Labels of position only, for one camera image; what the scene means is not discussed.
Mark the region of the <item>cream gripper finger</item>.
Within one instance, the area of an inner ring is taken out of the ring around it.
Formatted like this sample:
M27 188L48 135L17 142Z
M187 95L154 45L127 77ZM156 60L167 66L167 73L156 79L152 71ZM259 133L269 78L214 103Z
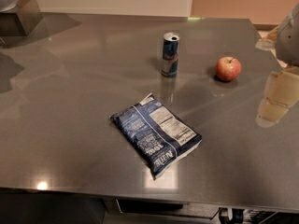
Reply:
M271 103L269 99L263 98L257 110L256 123L263 128L270 128L288 113L289 108L278 103Z

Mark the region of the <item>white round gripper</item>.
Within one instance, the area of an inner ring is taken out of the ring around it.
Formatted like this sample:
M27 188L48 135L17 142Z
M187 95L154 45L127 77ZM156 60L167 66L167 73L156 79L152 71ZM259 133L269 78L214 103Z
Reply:
M299 101L299 3L278 27L276 56L288 65L296 65L268 77L265 96L273 104L292 107Z

